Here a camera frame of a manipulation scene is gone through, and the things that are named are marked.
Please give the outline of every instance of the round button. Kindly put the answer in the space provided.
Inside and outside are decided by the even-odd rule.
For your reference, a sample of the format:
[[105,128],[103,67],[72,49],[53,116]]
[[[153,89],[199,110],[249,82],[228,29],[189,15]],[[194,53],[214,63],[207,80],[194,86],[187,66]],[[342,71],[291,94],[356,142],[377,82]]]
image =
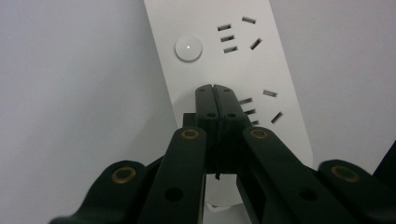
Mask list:
[[182,36],[175,44],[176,56],[185,63],[192,63],[202,54],[201,41],[192,35]]

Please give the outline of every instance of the white power strip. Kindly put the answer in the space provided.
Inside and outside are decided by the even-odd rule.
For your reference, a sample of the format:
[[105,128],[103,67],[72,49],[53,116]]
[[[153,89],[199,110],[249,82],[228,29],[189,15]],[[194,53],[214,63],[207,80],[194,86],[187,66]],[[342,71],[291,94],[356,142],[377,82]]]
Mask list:
[[[177,125],[195,111],[194,91],[205,84],[231,88],[254,125],[272,130],[307,166],[313,156],[268,0],[145,0]],[[208,178],[206,200],[240,203]]]

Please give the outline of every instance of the socket slot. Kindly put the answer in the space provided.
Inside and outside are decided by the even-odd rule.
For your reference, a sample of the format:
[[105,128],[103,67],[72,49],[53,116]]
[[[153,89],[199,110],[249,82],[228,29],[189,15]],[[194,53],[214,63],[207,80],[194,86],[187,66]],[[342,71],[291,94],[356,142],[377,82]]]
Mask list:
[[245,100],[239,101],[239,104],[240,105],[245,105],[245,104],[248,104],[248,103],[251,103],[251,102],[253,102],[253,99],[252,98],[247,98]]
[[271,120],[271,123],[277,122],[282,116],[283,116],[282,112],[277,113],[277,115]]
[[251,19],[249,17],[243,17],[242,21],[249,22],[249,23],[252,23],[252,24],[256,24],[256,20]]
[[220,40],[221,40],[221,43],[222,43],[222,42],[227,42],[227,41],[234,40],[234,39],[235,39],[235,36],[228,35],[228,36],[222,37]]
[[218,31],[224,31],[224,30],[228,30],[228,29],[231,29],[231,24],[218,26]]
[[258,38],[256,41],[254,41],[254,43],[250,46],[250,48],[254,50],[261,42],[262,40]]
[[274,92],[274,91],[266,91],[266,90],[264,90],[262,92],[262,94],[267,95],[267,96],[277,97],[277,93]]
[[245,114],[246,115],[256,114],[256,109],[251,109],[251,110],[245,111]]
[[238,50],[238,47],[237,47],[237,46],[235,46],[235,47],[230,47],[230,48],[225,49],[225,50],[224,50],[224,53],[230,53],[230,52],[237,51],[237,50]]

